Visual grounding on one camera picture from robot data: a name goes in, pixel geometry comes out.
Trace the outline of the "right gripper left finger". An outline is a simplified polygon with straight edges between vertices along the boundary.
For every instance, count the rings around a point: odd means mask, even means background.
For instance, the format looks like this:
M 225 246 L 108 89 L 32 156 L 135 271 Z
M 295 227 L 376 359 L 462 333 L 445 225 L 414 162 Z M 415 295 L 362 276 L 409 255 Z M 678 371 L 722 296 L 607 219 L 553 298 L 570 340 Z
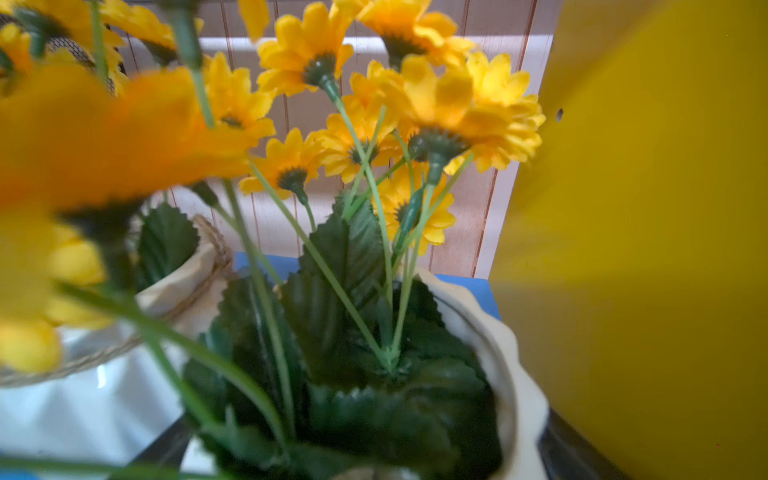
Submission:
M 147 448 L 140 452 L 129 466 L 148 464 L 160 467 L 179 467 L 192 438 L 187 420 L 179 417 Z

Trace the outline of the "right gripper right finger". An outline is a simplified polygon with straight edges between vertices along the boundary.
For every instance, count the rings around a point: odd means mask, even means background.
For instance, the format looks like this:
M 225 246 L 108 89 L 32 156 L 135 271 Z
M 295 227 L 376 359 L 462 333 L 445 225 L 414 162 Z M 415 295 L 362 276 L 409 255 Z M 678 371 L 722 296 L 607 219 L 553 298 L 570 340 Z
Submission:
M 552 408 L 538 450 L 548 479 L 629 479 Z

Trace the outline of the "sunflower pot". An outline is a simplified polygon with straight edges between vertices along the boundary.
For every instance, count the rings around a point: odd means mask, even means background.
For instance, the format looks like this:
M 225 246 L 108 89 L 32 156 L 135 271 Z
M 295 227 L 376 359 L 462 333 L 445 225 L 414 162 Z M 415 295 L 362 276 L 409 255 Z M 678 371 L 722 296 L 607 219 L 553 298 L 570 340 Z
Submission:
M 208 126 L 200 110 L 203 54 L 195 1 L 161 1 L 156 26 L 181 66 L 128 82 L 119 96 L 107 69 L 131 7 L 102 1 L 5 1 L 3 14 L 31 36 L 32 68 L 1 95 L 1 364 L 40 374 L 58 366 L 59 312 L 100 320 L 135 310 L 127 235 L 144 200 L 178 184 L 241 171 L 247 142 Z M 46 61 L 64 37 L 92 55 L 93 72 Z
M 298 269 L 273 283 L 257 245 L 204 333 L 262 399 L 186 367 L 218 421 L 200 438 L 220 472 L 264 479 L 542 479 L 546 401 L 510 329 L 466 289 L 420 269 L 454 224 L 469 166 L 502 169 L 540 145 L 526 73 L 488 57 L 428 1 L 314 2 L 279 16 L 256 82 L 217 59 L 201 106 L 223 131 L 265 135 L 248 100 L 320 92 L 323 128 L 243 148 L 229 194 L 307 201 L 319 173 L 341 189 L 297 226 Z

